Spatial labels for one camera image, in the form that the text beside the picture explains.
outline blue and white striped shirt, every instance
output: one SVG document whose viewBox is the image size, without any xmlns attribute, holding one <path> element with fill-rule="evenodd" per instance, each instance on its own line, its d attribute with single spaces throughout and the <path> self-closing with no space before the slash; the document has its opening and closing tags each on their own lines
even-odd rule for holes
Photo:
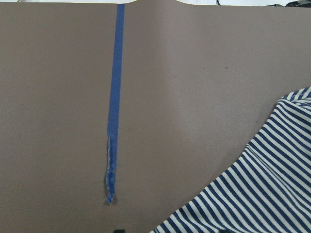
<svg viewBox="0 0 311 233">
<path fill-rule="evenodd" d="M 278 100 L 241 157 L 152 233 L 311 233 L 311 87 Z"/>
</svg>

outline black object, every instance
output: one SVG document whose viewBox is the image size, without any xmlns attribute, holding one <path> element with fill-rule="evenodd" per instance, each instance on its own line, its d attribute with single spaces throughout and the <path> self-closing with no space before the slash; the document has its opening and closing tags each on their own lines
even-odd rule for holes
<svg viewBox="0 0 311 233">
<path fill-rule="evenodd" d="M 231 233 L 231 231 L 230 230 L 219 230 L 218 233 Z"/>
<path fill-rule="evenodd" d="M 113 233 L 125 233 L 125 230 L 115 230 Z"/>
<path fill-rule="evenodd" d="M 268 6 L 282 6 L 279 4 L 268 5 Z M 311 0 L 300 0 L 300 1 L 292 1 L 286 4 L 286 7 L 311 7 Z"/>
</svg>

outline navy stripe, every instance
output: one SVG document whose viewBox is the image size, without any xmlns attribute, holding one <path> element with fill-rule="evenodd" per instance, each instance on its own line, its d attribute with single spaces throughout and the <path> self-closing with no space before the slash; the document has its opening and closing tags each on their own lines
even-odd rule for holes
<svg viewBox="0 0 311 233">
<path fill-rule="evenodd" d="M 115 45 L 113 53 L 112 77 L 110 88 L 110 102 L 108 113 L 108 148 L 107 148 L 107 201 L 112 202 L 115 195 L 117 151 L 118 151 L 118 130 L 119 130 L 119 108 L 121 91 L 121 72 L 122 72 L 122 47 L 123 47 L 123 28 L 124 28 L 125 4 L 118 4 L 117 20 L 115 30 Z"/>
<path fill-rule="evenodd" d="M 161 227 L 165 230 L 166 233 L 169 233 L 169 229 L 167 229 L 167 227 L 165 226 L 164 223 L 161 224 Z"/>
</svg>

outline gray tabletop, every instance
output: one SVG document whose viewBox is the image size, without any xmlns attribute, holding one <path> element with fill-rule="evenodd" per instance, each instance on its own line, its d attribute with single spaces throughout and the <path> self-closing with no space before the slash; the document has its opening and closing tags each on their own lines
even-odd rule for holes
<svg viewBox="0 0 311 233">
<path fill-rule="evenodd" d="M 311 85 L 308 9 L 125 9 L 115 201 L 105 202 L 116 5 L 0 4 L 3 233 L 149 232 Z"/>
</svg>

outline blue painter's tape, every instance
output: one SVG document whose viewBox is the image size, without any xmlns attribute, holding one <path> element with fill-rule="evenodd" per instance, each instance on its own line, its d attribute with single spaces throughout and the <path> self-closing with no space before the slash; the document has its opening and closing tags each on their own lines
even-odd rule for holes
<svg viewBox="0 0 311 233">
<path fill-rule="evenodd" d="M 117 151 L 118 151 L 118 129 L 119 129 L 119 106 L 122 72 L 122 47 L 124 28 L 125 4 L 118 4 L 117 21 L 115 31 L 115 46 L 113 53 L 112 77 L 110 88 L 110 102 L 108 114 L 108 165 L 106 174 L 107 201 L 112 202 L 116 187 Z"/>
</svg>

